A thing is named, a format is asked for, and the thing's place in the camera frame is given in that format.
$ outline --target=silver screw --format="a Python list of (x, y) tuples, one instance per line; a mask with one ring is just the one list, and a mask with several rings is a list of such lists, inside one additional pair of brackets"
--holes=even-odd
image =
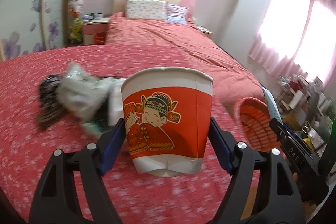
[(89, 150), (93, 150), (97, 147), (97, 145), (95, 143), (89, 143), (86, 148), (89, 149)]
[(279, 151), (279, 149), (277, 149), (277, 148), (273, 148), (273, 149), (272, 149), (272, 153), (273, 153), (274, 155), (280, 155), (280, 151)]
[(244, 143), (244, 142), (239, 142), (237, 143), (237, 146), (240, 148), (240, 149), (245, 149), (247, 147), (247, 144)]
[(60, 150), (60, 149), (56, 149), (55, 151), (54, 151), (54, 156), (59, 156), (59, 155), (61, 155), (62, 154), (62, 150)]

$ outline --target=red tablecloth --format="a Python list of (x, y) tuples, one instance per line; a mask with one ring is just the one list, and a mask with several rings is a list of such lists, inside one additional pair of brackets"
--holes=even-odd
[[(155, 66), (190, 67), (175, 48), (119, 44), (51, 50), (0, 63), (0, 186), (26, 220), (51, 153), (57, 148), (77, 151), (94, 141), (70, 114), (45, 131), (39, 131), (35, 122), (40, 81), (49, 74), (63, 73), (71, 61), (97, 76), (127, 77)], [(237, 140), (245, 140), (215, 95), (212, 116)], [(83, 215), (91, 218), (78, 172), (75, 179)], [(230, 179), (208, 142), (197, 175), (139, 175), (124, 152), (104, 183), (124, 223), (206, 223), (218, 209)]]

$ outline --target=cup rim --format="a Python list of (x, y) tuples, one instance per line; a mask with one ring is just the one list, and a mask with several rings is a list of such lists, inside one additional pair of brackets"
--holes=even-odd
[(195, 73), (203, 78), (205, 78), (206, 80), (211, 81), (211, 83), (213, 84), (213, 78), (207, 74), (205, 74), (204, 72), (201, 72), (199, 70), (196, 69), (190, 69), (190, 68), (184, 68), (184, 67), (155, 67), (155, 68), (148, 68), (148, 69), (143, 69), (141, 71), (138, 71), (134, 74), (132, 74), (130, 77), (128, 77), (125, 82), (122, 84), (121, 86), (121, 92), (123, 92), (124, 87), (127, 85), (128, 82), (130, 82), (130, 80), (132, 80), (133, 78), (144, 74), (144, 73), (148, 73), (148, 72), (153, 72), (153, 71), (186, 71), (186, 72), (192, 72)]

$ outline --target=paper cup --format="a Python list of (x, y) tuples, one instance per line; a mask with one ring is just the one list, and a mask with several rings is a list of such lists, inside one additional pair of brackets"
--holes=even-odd
[(213, 79), (182, 67), (139, 71), (121, 87), (129, 152), (138, 173), (200, 172), (208, 137)]

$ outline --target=cartoon groom illustration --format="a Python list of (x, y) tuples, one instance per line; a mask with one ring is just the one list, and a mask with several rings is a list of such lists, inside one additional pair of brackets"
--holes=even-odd
[(173, 140), (161, 127), (168, 121), (179, 123), (180, 114), (174, 112), (177, 101), (172, 102), (169, 95), (162, 92), (154, 92), (148, 98), (142, 95), (141, 99), (142, 103), (135, 105), (134, 112), (142, 114), (142, 123), (136, 122), (135, 113), (129, 113), (125, 118), (130, 153), (135, 154), (147, 149), (173, 150)]

